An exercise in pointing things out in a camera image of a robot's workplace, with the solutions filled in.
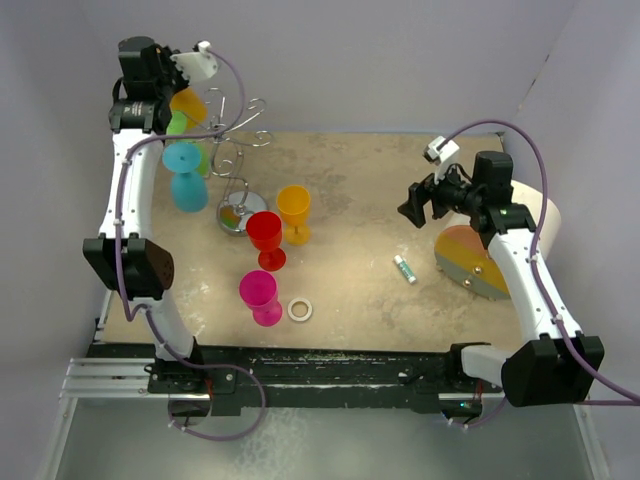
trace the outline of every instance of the roll of tape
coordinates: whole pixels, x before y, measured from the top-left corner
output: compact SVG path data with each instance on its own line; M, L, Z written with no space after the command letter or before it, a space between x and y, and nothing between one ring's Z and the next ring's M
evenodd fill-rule
M302 317L298 317L293 314L293 306L296 303L304 303L307 306L307 313L305 313ZM311 302L306 298L298 297L294 298L289 302L289 307L287 308L287 312L289 313L289 318L294 322L306 322L311 318L311 314L313 313L313 308L311 307Z

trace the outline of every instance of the gray floor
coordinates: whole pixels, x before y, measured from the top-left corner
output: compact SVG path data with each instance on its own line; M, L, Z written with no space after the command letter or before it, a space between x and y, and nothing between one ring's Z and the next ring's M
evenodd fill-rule
M240 418L197 427L231 433ZM167 428L166 401L81 400L58 480L563 479L592 475L570 406L505 410L463 432L402 410L272 409L237 442Z

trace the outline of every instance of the beige tabletop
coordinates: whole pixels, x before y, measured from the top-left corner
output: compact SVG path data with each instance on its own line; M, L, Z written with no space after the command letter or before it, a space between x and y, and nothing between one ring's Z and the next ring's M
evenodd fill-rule
M251 138L241 134L239 138ZM295 323L257 325L238 295L244 274L258 267L247 237L231 237L215 220L224 181L208 180L210 205L186 214L173 205L170 173L158 167L153 198L154 241L176 266L173 294L201 345L446 351L452 343L485 341L514 350L520 327L510 301L490 301L454 284L435 266L433 243L447 223L418 230L397 213L407 188L432 170L422 151L428 135L279 133L271 145L246 150L244 176L276 210L278 191L304 185L312 196L308 244L283 241L288 260L275 272L286 311L294 297L313 304ZM471 171L479 150L501 150L497 136L461 137L461 162ZM393 263L402 255L418 282ZM103 339L149 343L142 317L124 320L114 295Z

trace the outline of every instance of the gray wall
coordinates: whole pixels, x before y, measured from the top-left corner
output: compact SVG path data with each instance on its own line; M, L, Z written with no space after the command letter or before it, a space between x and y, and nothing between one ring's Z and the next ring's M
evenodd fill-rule
M84 0L83 9L113 75L127 36L181 50L207 39L249 94L268 100L268 128L416 132L511 118L574 3ZM217 81L235 98L228 76Z
M100 286L82 257L107 199L111 82L72 0L0 3L0 465L32 479Z
M640 392L640 3L581 0L517 123L546 158L563 216L550 256L560 292L606 348L602 371ZM539 185L528 148L507 134L517 176ZM614 398L595 384L595 398ZM638 478L637 409L595 409L616 479Z

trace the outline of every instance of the round metal base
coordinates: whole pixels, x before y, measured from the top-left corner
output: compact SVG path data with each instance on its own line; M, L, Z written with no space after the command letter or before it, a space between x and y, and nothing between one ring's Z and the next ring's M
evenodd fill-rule
M243 196L244 192L233 192L229 198L220 202L216 211L216 219L222 231L236 237L247 234L247 221L251 215L269 210L266 200L254 192L247 194L241 207Z

